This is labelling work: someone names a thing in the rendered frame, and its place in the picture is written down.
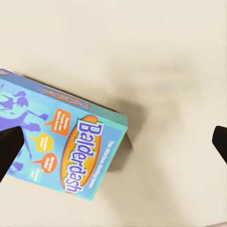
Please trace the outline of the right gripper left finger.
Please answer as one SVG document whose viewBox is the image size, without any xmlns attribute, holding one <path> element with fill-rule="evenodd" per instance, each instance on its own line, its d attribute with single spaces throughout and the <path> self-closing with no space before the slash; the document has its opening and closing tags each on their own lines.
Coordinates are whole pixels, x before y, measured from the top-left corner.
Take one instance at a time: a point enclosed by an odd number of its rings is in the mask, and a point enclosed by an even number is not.
<svg viewBox="0 0 227 227">
<path fill-rule="evenodd" d="M 25 143 L 21 126 L 0 131 L 0 183 Z"/>
</svg>

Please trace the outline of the board game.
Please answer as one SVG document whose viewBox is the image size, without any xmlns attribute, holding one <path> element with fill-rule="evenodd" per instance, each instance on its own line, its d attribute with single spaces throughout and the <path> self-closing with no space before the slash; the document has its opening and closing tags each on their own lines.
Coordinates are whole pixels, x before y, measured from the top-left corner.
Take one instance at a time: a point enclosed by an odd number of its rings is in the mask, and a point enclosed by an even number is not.
<svg viewBox="0 0 227 227">
<path fill-rule="evenodd" d="M 93 201 L 128 128 L 127 116 L 0 69 L 0 131 L 25 143 L 6 175 Z"/>
</svg>

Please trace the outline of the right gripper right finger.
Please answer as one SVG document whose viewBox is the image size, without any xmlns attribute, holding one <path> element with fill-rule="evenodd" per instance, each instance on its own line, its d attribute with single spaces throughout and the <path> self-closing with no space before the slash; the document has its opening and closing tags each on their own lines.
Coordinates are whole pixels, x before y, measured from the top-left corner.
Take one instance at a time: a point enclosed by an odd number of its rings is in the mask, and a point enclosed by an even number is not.
<svg viewBox="0 0 227 227">
<path fill-rule="evenodd" d="M 216 126 L 213 137 L 212 143 L 224 159 L 227 164 L 227 128 L 222 126 Z"/>
</svg>

